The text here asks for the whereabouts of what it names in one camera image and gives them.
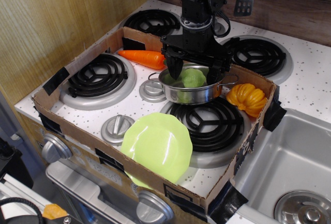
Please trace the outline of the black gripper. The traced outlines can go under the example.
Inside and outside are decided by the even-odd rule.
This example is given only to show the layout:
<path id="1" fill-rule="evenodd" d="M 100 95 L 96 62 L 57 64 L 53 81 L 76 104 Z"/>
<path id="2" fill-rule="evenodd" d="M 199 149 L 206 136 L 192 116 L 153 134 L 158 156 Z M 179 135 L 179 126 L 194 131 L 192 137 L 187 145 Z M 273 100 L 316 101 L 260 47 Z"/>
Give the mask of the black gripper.
<path id="1" fill-rule="evenodd" d="M 209 67 L 206 78 L 208 85 L 223 80 L 225 70 L 229 70 L 232 65 L 232 52 L 216 41 L 213 32 L 215 22 L 211 19 L 197 26 L 196 23 L 183 20 L 181 34 L 161 37 L 162 54 L 174 80 L 178 79 L 184 61 Z"/>

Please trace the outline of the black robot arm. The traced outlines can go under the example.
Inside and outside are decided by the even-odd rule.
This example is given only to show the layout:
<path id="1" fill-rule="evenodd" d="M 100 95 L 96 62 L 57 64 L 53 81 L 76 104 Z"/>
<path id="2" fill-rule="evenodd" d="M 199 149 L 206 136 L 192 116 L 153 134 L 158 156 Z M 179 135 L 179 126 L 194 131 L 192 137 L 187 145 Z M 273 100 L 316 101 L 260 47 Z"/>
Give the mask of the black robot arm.
<path id="1" fill-rule="evenodd" d="M 216 38 L 230 33 L 228 28 L 221 32 L 217 27 L 217 17 L 230 24 L 229 18 L 221 10 L 227 0 L 181 0 L 182 14 L 180 35 L 161 37 L 161 53 L 172 78 L 177 79 L 185 61 L 209 68 L 206 80 L 214 84 L 221 80 L 224 72 L 231 68 L 233 52 L 222 46 Z"/>

